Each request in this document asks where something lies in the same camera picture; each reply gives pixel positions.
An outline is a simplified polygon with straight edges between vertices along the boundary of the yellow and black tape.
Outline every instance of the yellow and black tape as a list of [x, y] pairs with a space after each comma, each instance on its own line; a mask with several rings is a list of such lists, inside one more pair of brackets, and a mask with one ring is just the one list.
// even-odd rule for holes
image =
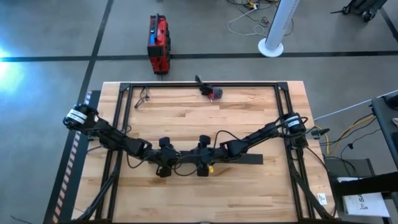
[[[91, 94], [92, 94], [91, 91], [89, 91], [86, 94], [85, 104], [88, 104], [90, 102]], [[52, 221], [54, 223], [58, 223], [58, 220], [61, 215], [63, 199], [65, 198], [65, 194], [67, 192], [70, 176], [72, 175], [72, 168], [73, 168], [73, 163], [75, 162], [75, 156], [76, 156], [76, 152], [77, 152], [77, 149], [79, 146], [80, 135], [81, 135], [81, 133], [79, 131], [77, 131], [75, 134], [75, 137], [73, 139], [72, 149], [70, 150], [67, 168], [65, 169], [65, 174], [63, 175], [63, 182], [61, 185], [61, 190], [60, 190], [60, 193], [58, 196], [57, 204], [55, 206], [54, 216], [52, 217]]]

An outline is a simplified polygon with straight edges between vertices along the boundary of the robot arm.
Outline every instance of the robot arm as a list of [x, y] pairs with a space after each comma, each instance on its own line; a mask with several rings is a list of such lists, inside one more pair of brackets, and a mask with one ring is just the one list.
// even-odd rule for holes
[[281, 124], [277, 124], [277, 122], [278, 120], [266, 124], [263, 128], [243, 139], [222, 142], [216, 148], [208, 147], [211, 139], [202, 135], [196, 148], [178, 152], [174, 149], [168, 137], [159, 140], [160, 149], [153, 149], [152, 144], [144, 139], [126, 136], [126, 134], [112, 127], [106, 120], [100, 118], [97, 110], [88, 105], [75, 105], [63, 119], [63, 123], [68, 129], [98, 137], [99, 143], [109, 150], [123, 150], [136, 159], [157, 164], [161, 167], [157, 175], [161, 177], [170, 176], [171, 167], [180, 163], [194, 163], [198, 167], [199, 176], [208, 176], [208, 165], [238, 159], [242, 154], [247, 153], [248, 149], [265, 140], [283, 137], [284, 135], [277, 130], [283, 126], [287, 126], [290, 133], [299, 133], [299, 137], [303, 138], [305, 127], [298, 114], [290, 115]]

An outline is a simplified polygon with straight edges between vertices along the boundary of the small red object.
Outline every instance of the small red object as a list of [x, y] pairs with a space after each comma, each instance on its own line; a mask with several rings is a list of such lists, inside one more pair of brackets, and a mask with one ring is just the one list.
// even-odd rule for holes
[[165, 16], [150, 16], [147, 49], [154, 73], [167, 74], [170, 69], [170, 34]]

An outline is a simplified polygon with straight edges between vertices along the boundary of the black handle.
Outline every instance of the black handle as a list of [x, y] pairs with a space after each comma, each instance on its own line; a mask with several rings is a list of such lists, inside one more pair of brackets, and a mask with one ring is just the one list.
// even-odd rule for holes
[[157, 42], [157, 26], [159, 25], [159, 13], [155, 17], [155, 42]]

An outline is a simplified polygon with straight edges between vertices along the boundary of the white sticker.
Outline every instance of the white sticker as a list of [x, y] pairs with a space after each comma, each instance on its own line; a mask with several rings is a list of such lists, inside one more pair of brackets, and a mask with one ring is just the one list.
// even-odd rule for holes
[[87, 118], [87, 116], [85, 114], [83, 114], [83, 113], [81, 113], [81, 112], [79, 112], [77, 110], [74, 110], [74, 109], [70, 110], [69, 113], [70, 114], [74, 114], [74, 115], [80, 117], [83, 120], [85, 120]]
[[291, 126], [295, 126], [295, 125], [298, 125], [298, 124], [300, 124], [299, 121], [292, 121], [292, 122], [290, 122], [290, 123], [287, 123], [287, 126], [288, 126], [288, 127], [291, 127]]
[[84, 124], [85, 123], [85, 120], [79, 118], [78, 116], [76, 116], [74, 114], [68, 113], [67, 117], [71, 118], [71, 119], [74, 119], [75, 121], [79, 122], [80, 124]]
[[319, 203], [321, 204], [321, 205], [327, 205], [328, 204], [328, 201], [326, 200], [326, 195], [325, 194], [318, 194], [318, 200], [319, 200]]

